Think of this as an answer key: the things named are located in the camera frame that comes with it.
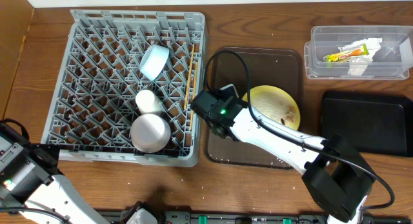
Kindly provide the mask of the clear plastic bin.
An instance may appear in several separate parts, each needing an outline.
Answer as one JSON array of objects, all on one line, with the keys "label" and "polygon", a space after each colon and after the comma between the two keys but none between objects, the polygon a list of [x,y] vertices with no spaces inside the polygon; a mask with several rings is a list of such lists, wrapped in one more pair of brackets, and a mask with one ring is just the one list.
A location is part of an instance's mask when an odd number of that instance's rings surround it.
[{"label": "clear plastic bin", "polygon": [[[324,57],[340,52],[339,47],[368,38],[382,38],[362,76],[349,76],[349,61],[327,63]],[[412,27],[392,25],[315,26],[304,46],[309,79],[398,80],[409,77],[412,68]]]}]

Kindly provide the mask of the yellow green snack wrapper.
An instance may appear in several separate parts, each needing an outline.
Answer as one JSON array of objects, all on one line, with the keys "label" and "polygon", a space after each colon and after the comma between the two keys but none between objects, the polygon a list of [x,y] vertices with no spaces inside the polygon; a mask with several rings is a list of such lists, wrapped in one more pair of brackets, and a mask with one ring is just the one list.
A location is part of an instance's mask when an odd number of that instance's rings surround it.
[{"label": "yellow green snack wrapper", "polygon": [[366,44],[353,47],[349,50],[341,51],[335,54],[329,54],[324,57],[327,63],[339,63],[348,61],[351,57],[359,57],[369,55],[368,48]]}]

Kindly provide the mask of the light blue saucer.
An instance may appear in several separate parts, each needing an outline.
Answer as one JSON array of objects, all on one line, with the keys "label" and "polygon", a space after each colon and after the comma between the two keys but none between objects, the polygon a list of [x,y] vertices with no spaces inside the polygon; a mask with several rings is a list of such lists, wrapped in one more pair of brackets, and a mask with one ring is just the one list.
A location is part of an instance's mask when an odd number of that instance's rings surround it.
[{"label": "light blue saucer", "polygon": [[140,62],[139,70],[149,81],[153,81],[163,70],[168,57],[168,48],[159,45],[152,45],[145,52]]}]

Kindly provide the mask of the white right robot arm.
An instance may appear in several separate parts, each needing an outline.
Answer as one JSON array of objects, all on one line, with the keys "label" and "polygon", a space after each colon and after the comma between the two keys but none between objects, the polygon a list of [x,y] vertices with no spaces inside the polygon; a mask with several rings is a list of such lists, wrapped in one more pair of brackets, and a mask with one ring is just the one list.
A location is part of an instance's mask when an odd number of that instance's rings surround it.
[{"label": "white right robot arm", "polygon": [[190,108],[223,139],[255,145],[301,174],[329,223],[359,223],[361,207],[375,181],[372,169],[339,138],[304,134],[274,121],[246,101],[222,91],[201,91]]}]

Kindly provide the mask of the white paper napkin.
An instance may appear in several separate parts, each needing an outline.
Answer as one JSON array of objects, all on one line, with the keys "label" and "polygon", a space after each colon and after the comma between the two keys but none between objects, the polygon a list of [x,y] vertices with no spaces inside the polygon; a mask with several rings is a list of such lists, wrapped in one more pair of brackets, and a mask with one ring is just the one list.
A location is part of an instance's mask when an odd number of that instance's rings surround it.
[{"label": "white paper napkin", "polygon": [[339,51],[347,51],[347,50],[352,50],[353,48],[356,48],[359,45],[366,44],[367,50],[368,50],[368,55],[363,55],[363,56],[357,56],[353,57],[349,61],[349,70],[348,70],[348,75],[349,76],[362,76],[364,71],[366,70],[368,64],[371,64],[373,62],[373,56],[375,53],[381,49],[380,43],[382,42],[382,38],[368,38],[368,39],[362,39],[359,41],[354,41],[353,43],[349,45],[345,45],[342,47],[339,47]]}]

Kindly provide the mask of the dark brown tray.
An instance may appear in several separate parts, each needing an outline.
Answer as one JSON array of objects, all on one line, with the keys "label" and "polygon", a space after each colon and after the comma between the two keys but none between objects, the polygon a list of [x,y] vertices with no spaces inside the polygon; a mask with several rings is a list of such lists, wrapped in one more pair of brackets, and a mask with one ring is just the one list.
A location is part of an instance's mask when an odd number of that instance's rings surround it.
[{"label": "dark brown tray", "polygon": [[[303,96],[303,62],[301,55],[289,49],[241,48],[228,47],[237,52],[247,64],[251,87],[270,85],[278,87],[300,105]],[[239,59],[232,54],[216,57],[208,69],[212,79],[208,81],[211,88],[222,88],[228,84],[236,87],[239,97],[247,91],[246,75]],[[204,148],[206,157],[214,163],[254,166],[290,170],[285,161],[269,154],[257,146],[221,139],[208,133],[208,145]]]}]

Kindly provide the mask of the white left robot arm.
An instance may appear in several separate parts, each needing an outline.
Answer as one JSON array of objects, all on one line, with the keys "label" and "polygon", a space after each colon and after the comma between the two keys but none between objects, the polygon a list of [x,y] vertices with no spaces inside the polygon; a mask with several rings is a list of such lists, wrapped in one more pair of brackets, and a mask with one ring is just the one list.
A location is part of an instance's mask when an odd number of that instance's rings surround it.
[{"label": "white left robot arm", "polygon": [[26,128],[1,121],[1,212],[36,223],[108,223],[57,168],[59,149],[32,144]]}]

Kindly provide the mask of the pink bowl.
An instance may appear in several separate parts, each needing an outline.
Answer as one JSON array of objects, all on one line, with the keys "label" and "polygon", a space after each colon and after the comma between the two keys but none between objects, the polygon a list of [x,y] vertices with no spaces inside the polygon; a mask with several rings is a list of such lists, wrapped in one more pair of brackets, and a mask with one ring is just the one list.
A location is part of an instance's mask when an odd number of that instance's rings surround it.
[{"label": "pink bowl", "polygon": [[155,114],[139,116],[130,128],[133,146],[140,152],[154,153],[164,148],[170,140],[168,123]]}]

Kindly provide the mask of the yellow plate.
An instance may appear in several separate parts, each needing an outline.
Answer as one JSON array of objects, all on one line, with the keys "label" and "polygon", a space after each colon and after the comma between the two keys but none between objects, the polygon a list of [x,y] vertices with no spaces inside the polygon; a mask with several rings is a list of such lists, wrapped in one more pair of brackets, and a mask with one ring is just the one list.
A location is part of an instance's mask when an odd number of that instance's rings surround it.
[{"label": "yellow plate", "polygon": [[266,117],[298,130],[301,114],[295,100],[284,90],[270,85],[250,89],[252,106]]}]

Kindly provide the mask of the black bin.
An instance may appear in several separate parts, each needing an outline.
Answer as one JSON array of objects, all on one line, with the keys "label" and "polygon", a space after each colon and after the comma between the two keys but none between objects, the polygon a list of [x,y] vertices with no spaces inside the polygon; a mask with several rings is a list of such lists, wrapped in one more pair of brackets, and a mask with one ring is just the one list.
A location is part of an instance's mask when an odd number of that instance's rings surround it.
[{"label": "black bin", "polygon": [[412,157],[412,100],[405,96],[328,91],[321,135],[339,135],[360,152]]}]

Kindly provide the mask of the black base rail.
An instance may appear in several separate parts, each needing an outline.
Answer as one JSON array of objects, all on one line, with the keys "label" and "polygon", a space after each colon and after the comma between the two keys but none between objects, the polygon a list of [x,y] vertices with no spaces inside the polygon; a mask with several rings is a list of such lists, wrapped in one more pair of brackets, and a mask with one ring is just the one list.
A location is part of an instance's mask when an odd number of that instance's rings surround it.
[{"label": "black base rail", "polygon": [[247,214],[247,213],[225,213],[195,211],[190,207],[155,207],[146,202],[138,201],[123,210],[99,209],[97,212],[102,215],[109,223],[127,223],[132,217],[132,213],[140,208],[144,208],[151,213],[151,218],[143,218],[143,223],[159,224],[326,224],[339,223],[340,221],[322,213],[304,213],[298,215],[288,214]]}]

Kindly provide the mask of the cream white cup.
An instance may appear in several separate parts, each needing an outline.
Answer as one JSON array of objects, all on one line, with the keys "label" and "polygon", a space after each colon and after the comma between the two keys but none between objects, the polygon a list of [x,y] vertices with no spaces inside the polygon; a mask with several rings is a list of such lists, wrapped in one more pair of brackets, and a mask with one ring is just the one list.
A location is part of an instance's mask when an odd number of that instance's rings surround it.
[{"label": "cream white cup", "polygon": [[161,100],[151,90],[141,90],[135,97],[136,105],[141,115],[162,113]]}]

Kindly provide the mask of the grey plastic dish rack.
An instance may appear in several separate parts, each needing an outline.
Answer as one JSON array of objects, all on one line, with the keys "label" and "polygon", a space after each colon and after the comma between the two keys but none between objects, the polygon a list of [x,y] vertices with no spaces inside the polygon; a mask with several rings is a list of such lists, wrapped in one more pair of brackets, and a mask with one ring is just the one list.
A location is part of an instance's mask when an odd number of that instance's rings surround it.
[{"label": "grey plastic dish rack", "polygon": [[[207,24],[200,12],[73,10],[74,24],[57,78],[41,138],[60,149],[67,161],[118,161],[168,167],[193,167],[199,160],[200,119],[190,131],[196,61],[196,93],[203,88]],[[186,83],[195,43],[187,110]],[[152,45],[169,49],[156,79],[139,70]],[[168,144],[158,152],[138,151],[130,127],[139,116],[141,90],[161,100],[162,118],[170,125]]]}]

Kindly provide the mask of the wooden chopstick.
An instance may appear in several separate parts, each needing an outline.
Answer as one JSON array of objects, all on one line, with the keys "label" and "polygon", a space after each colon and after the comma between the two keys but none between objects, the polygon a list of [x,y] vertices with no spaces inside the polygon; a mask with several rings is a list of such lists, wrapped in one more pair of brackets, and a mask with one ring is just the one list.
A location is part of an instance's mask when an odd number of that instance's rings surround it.
[{"label": "wooden chopstick", "polygon": [[187,83],[186,83],[186,93],[185,93],[185,103],[184,103],[184,109],[187,110],[188,106],[188,97],[189,97],[189,91],[190,91],[190,81],[191,81],[191,76],[192,76],[192,65],[193,65],[193,60],[194,60],[194,50],[195,50],[195,43],[192,46],[192,52],[191,52],[191,58],[190,58],[190,69],[188,71],[188,78],[187,78]]},{"label": "wooden chopstick", "polygon": [[[192,100],[195,98],[195,93],[196,93],[196,83],[197,83],[197,70],[198,70],[198,61],[196,61],[196,70],[194,74],[194,84],[193,84],[193,93],[192,93]],[[192,123],[193,123],[193,116],[194,116],[194,111],[191,108],[191,113],[190,113],[190,131],[192,131]]]}]

